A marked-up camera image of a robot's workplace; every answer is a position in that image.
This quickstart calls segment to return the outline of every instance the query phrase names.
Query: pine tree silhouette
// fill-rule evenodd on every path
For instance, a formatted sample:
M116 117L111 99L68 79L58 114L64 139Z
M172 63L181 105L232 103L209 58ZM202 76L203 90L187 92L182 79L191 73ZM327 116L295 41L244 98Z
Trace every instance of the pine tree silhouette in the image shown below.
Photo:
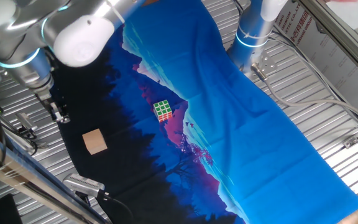
M71 118L59 127L79 174L103 183L111 197L132 210L136 224L233 223L234 215L207 222L206 217L194 217L192 206L179 204L171 183L165 180L165 166L156 165L157 158L149 156L154 135L134 128L137 121L132 112L121 105L119 96L110 96L115 85L106 76L110 80L121 77L107 63L110 54L105 48L95 62L83 68L60 64L55 74ZM82 134L94 129L101 130L108 149L91 156ZM113 223L129 223L129 215L120 205L99 203Z

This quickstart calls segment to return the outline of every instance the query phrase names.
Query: small wooden block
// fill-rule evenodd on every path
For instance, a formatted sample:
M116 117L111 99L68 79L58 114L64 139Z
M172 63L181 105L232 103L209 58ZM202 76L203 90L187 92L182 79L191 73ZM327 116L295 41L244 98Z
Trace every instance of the small wooden block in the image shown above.
M83 134L82 138L84 139L85 146L91 155L107 149L106 142L104 141L103 135L99 129Z

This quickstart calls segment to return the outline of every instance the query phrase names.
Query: rubik's cube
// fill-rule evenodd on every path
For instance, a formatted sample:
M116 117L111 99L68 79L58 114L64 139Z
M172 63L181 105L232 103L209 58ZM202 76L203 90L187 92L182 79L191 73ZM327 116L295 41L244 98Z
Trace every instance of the rubik's cube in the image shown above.
M162 122L172 117L172 110L167 100L154 103L154 114Z

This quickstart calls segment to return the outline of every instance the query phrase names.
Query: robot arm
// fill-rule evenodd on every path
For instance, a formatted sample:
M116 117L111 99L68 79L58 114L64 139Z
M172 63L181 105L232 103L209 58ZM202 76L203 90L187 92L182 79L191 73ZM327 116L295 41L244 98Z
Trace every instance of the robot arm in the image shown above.
M115 29L145 0L33 0L20 7L0 0L0 67L37 96L52 118L68 122L53 96L50 62L42 48L71 67L93 62Z
M44 23L45 42L70 67L93 62L114 30L144 1L77 1Z

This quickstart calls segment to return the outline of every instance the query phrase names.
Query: metal grate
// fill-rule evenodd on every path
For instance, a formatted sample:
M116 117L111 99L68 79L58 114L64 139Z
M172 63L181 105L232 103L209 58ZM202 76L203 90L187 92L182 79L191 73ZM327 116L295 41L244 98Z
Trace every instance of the metal grate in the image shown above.
M203 0L203 3L218 25L225 48L229 48L239 18L235 5L231 0ZM240 0L240 3L246 7L249 1ZM309 70L292 50L282 44L269 42L267 53L278 65L278 70L269 73L268 77L281 97L290 101L333 99L314 72ZM253 81L266 94L270 94L257 77ZM57 124L29 90L10 79L3 81L0 83L0 105L6 111L5 118L14 126L19 125L14 117L19 111L25 112L35 121L39 127L36 134L40 141L47 142L49 146L47 150L40 150L35 159L53 175L62 180L69 173L77 173ZM330 104L303 108L285 105L280 107L342 180L358 193L358 145L348 150L342 145L344 140L358 132L357 122L342 107ZM57 212L0 182L0 198L8 193L14 195L23 223L72 223ZM107 218L94 198L90 202L98 213Z

